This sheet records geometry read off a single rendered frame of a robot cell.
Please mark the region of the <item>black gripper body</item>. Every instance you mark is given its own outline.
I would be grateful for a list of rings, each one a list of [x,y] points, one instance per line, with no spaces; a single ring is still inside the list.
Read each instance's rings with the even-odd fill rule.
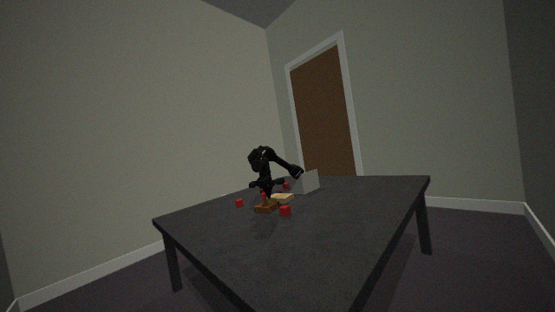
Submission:
[[[268,173],[269,176],[271,177],[271,171],[270,171],[270,169],[268,169],[268,170],[263,170],[263,171],[259,172],[259,174],[262,174],[263,176],[264,176],[266,173]],[[282,185],[283,183],[284,183],[284,178],[277,178],[277,179],[275,179],[275,180],[272,180],[272,178],[271,178],[271,182],[268,183],[267,185],[268,185],[268,186],[271,186],[271,185],[274,185],[274,184],[276,184],[276,185]],[[257,185],[257,181],[252,181],[251,183],[249,183],[249,188],[254,188],[256,185]]]

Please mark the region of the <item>brown square block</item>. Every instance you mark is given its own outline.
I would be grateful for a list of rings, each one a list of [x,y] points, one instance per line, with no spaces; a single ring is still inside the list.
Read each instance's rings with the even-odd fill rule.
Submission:
[[[280,207],[279,201],[264,201],[258,205],[253,206],[254,212],[271,213]]]

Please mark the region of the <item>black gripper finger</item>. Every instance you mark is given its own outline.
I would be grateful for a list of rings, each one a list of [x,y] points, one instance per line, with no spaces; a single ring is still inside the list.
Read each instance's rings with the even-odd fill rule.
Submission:
[[[274,184],[274,185],[275,185],[275,184]],[[271,198],[271,190],[272,190],[272,187],[273,187],[274,185],[267,186],[269,198]]]
[[[267,185],[267,186],[268,186],[268,185]],[[265,192],[265,194],[266,194],[266,196],[267,196],[267,198],[269,198],[267,186],[265,186],[265,187],[259,187],[259,188],[263,189],[264,192]]]

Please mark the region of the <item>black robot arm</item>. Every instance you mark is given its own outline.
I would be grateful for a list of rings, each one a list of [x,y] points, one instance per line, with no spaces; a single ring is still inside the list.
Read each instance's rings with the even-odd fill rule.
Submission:
[[[266,151],[262,155],[262,152],[264,150]],[[274,161],[277,164],[281,165],[283,168],[287,169],[294,179],[299,179],[300,175],[304,173],[304,169],[294,164],[291,165],[283,159],[279,158],[274,150],[268,146],[259,146],[258,149],[253,149],[247,159],[250,162],[251,169],[254,172],[261,172],[263,170],[270,169],[269,161]],[[258,186],[267,186],[267,184],[271,182],[271,177],[268,173],[266,173],[264,176],[262,174],[259,174],[259,178],[256,181]]]

